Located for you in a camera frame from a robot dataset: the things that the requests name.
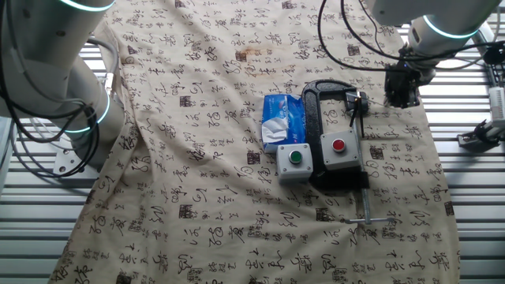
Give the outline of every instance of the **blue tissue box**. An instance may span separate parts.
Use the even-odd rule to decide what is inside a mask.
[[[266,153],[284,144],[305,143],[305,108],[299,95],[266,95],[261,138]]]

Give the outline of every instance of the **metal rod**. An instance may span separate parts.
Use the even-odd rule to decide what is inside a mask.
[[[370,223],[372,222],[393,222],[394,219],[393,218],[372,218],[370,219]],[[356,223],[365,223],[365,224],[369,224],[367,223],[367,221],[365,219],[347,219],[346,220],[346,224],[356,224]]]
[[[357,131],[357,123],[353,123],[353,129],[354,129],[354,135],[357,139],[357,153],[360,159],[360,167],[361,171],[365,171],[365,166],[363,165],[363,155],[361,153],[361,142],[360,142],[360,136],[359,136],[359,131]],[[363,211],[365,212],[365,224],[370,225],[372,224],[371,217],[370,217],[370,203],[368,201],[368,190],[367,189],[361,189],[361,198],[363,199]]]

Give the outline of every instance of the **metal bracket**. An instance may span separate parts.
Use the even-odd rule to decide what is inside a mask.
[[[65,148],[72,148],[72,144],[64,139],[60,139],[60,145]],[[80,163],[81,159],[76,155],[75,151],[58,149],[56,152],[56,160],[54,161],[53,172],[55,174],[64,174],[69,172]],[[80,173],[75,173],[70,177],[62,177],[62,179],[84,179],[84,178],[97,178],[99,172],[92,166],[86,166]]]

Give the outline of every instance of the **teal light ring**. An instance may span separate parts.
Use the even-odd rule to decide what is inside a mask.
[[[96,124],[99,124],[105,118],[105,116],[107,115],[107,112],[109,111],[109,107],[110,107],[110,98],[109,98],[109,96],[107,96],[107,107],[105,108],[105,111],[103,112],[103,114],[100,117],[100,119],[98,121],[96,121]],[[88,131],[89,129],[90,128],[88,126],[85,129],[81,129],[81,130],[65,130],[65,132],[66,133],[82,133],[82,132]]]
[[[471,32],[469,34],[466,34],[466,35],[452,35],[450,33],[447,33],[447,32],[444,32],[442,30],[440,30],[439,28],[437,28],[431,21],[429,21],[428,17],[426,16],[423,16],[423,19],[425,19],[425,22],[426,24],[433,30],[435,31],[436,33],[438,33],[439,35],[441,36],[445,36],[447,38],[450,38],[450,39],[468,39],[470,36],[473,36],[475,35],[479,30],[477,29],[475,32]]]
[[[82,5],[82,4],[79,4],[79,3],[76,3],[72,0],[60,0],[61,2],[65,3],[66,5],[68,6],[72,6],[73,8],[77,8],[77,9],[81,9],[83,11],[88,11],[88,12],[102,12],[102,11],[105,11],[107,9],[109,9],[110,7],[112,7],[112,5],[114,4],[115,0],[107,5],[107,6],[104,6],[104,7],[90,7],[90,6],[86,6],[86,5]]]

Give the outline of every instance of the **green button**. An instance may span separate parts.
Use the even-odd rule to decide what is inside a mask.
[[[298,164],[303,159],[303,155],[299,151],[292,151],[290,153],[290,162],[293,164]]]

